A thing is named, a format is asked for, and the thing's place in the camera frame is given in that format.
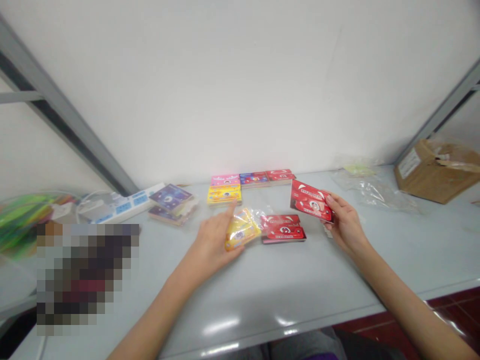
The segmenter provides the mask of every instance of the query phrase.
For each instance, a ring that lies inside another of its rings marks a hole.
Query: red card
[[[261,240],[264,244],[287,243],[294,241],[304,241],[304,229],[301,226],[275,225],[268,227],[263,233]]]
[[[329,194],[298,180],[291,181],[290,207],[303,213],[334,222],[334,212],[325,202]]]
[[[263,229],[276,226],[299,226],[300,218],[298,215],[265,215],[261,217],[261,226]]]
[[[271,170],[271,171],[267,171],[266,174],[270,181],[288,180],[288,179],[297,178],[295,175],[292,174],[292,171],[290,169]]]

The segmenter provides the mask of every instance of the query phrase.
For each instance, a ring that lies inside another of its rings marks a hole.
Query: red floor tile
[[[480,286],[474,287],[473,289],[451,294],[449,295],[449,297],[456,303],[460,303],[460,302],[464,302],[472,299],[478,299],[480,298]]]
[[[421,359],[415,347],[396,322],[360,331],[357,334],[399,349],[408,360]]]
[[[453,305],[454,302],[449,296],[437,297],[435,299],[427,300],[428,306],[432,309],[443,308],[448,305]]]
[[[480,298],[458,304],[480,326]]]
[[[361,329],[371,328],[373,326],[392,322],[394,320],[394,317],[388,311],[384,311],[375,315],[342,322],[340,324],[334,325],[333,328],[353,333]]]
[[[477,353],[480,353],[480,326],[458,305],[435,310]]]

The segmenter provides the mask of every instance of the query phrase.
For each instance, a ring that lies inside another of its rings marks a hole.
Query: metal post
[[[22,92],[38,92],[44,97],[45,100],[29,105],[107,184],[123,196],[139,191],[1,15],[0,69],[9,78],[10,85]]]
[[[413,137],[408,146],[395,160],[398,164],[404,156],[414,147],[420,139],[428,139],[437,132],[445,123],[464,105],[464,103],[475,93],[477,84],[480,82],[480,59],[470,69],[463,80],[443,101],[440,107],[427,120],[420,131]]]

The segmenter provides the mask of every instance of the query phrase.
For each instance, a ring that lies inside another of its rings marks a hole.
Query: cardboard box
[[[400,190],[446,204],[480,180],[480,155],[457,144],[439,146],[422,139],[395,167],[395,177]]]

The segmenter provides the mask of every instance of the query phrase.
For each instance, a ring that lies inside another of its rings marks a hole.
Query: forearm
[[[478,359],[369,245],[353,256],[366,281],[427,359]]]
[[[181,268],[177,268],[107,360],[155,359],[195,289],[196,285],[185,278]]]

